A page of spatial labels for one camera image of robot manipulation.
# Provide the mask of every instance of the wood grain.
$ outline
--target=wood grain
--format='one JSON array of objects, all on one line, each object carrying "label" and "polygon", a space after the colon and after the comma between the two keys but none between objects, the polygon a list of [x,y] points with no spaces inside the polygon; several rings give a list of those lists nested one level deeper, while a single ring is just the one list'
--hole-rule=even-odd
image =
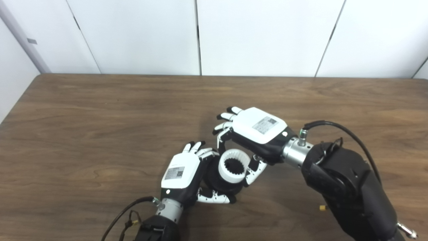
[{"label": "wood grain", "polygon": [[[186,142],[215,146],[215,116],[231,105],[256,106],[294,130],[318,119],[350,128],[371,151],[400,221],[427,239],[426,80],[45,74],[0,125],[1,240],[100,239],[128,203],[159,195]],[[309,141],[340,136],[360,151],[332,127],[311,130]],[[268,167],[237,198],[186,211],[183,240],[351,240],[286,164]]]}]

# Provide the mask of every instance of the inner gear teeth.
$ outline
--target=inner gear teeth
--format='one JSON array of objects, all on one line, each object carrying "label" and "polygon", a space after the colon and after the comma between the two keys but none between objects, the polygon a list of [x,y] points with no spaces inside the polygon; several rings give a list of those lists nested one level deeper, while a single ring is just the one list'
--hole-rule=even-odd
[{"label": "inner gear teeth", "polygon": [[226,159],[224,165],[230,173],[235,175],[243,174],[245,171],[243,164],[236,158]]}]

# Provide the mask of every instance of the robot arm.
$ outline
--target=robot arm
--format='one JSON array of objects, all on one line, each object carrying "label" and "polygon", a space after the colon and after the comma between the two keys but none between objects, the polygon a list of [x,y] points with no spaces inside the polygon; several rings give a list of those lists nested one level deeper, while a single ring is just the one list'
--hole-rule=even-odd
[{"label": "robot arm", "polygon": [[[205,142],[190,142],[181,153],[175,155],[162,178],[161,199],[144,197],[128,205],[108,227],[101,241],[105,240],[113,225],[127,210],[141,202],[155,203],[158,207],[155,215],[141,221],[138,213],[131,210],[120,241],[123,240],[125,231],[137,223],[140,224],[140,228],[135,241],[179,241],[178,222],[184,209],[196,202],[219,204],[234,202],[234,196],[199,186],[207,166],[219,156],[212,148],[201,149],[204,144]],[[137,213],[139,220],[134,222],[131,220],[132,212]]]},{"label": "robot arm", "polygon": [[[302,171],[306,184],[323,195],[342,229],[356,241],[402,241],[397,230],[409,238],[416,233],[397,222],[376,166],[362,142],[348,129],[326,121],[305,126],[299,136],[276,116],[257,108],[227,108],[217,118],[227,122],[215,127],[220,153],[232,140],[254,152],[265,163],[288,163]],[[356,152],[342,147],[342,140],[312,145],[306,142],[309,129],[330,124],[350,134],[368,154],[372,168]]]}]

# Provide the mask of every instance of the white wall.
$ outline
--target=white wall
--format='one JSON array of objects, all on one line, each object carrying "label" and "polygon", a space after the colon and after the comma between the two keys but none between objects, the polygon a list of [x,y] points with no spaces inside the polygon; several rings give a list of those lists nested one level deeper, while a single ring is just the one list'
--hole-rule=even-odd
[{"label": "white wall", "polygon": [[203,75],[315,76],[343,0],[198,0]]},{"label": "white wall", "polygon": [[32,59],[46,66],[43,72],[100,73],[65,0],[0,0],[0,6]]},{"label": "white wall", "polygon": [[426,9],[427,0],[0,0],[36,67],[58,73],[410,78],[428,57]]},{"label": "white wall", "polygon": [[1,19],[0,53],[1,123],[39,71]]},{"label": "white wall", "polygon": [[199,75],[194,0],[68,0],[101,73]]},{"label": "white wall", "polygon": [[414,78],[428,79],[428,61],[424,63],[421,69],[415,74]]},{"label": "white wall", "polygon": [[427,0],[347,0],[317,77],[411,78],[428,57]]}]

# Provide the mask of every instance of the white cylindrical object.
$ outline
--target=white cylindrical object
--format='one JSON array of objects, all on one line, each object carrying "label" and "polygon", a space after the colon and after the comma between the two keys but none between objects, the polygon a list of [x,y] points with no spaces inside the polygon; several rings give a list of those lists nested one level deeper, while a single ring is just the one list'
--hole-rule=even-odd
[{"label": "white cylindrical object", "polygon": [[[242,166],[244,166],[244,171],[242,173],[233,174],[227,169],[226,160],[231,158],[242,163]],[[249,163],[250,157],[245,152],[238,149],[230,149],[225,151],[221,156],[220,162],[218,163],[218,172],[225,181],[229,183],[240,183],[245,178],[245,173]]]}]

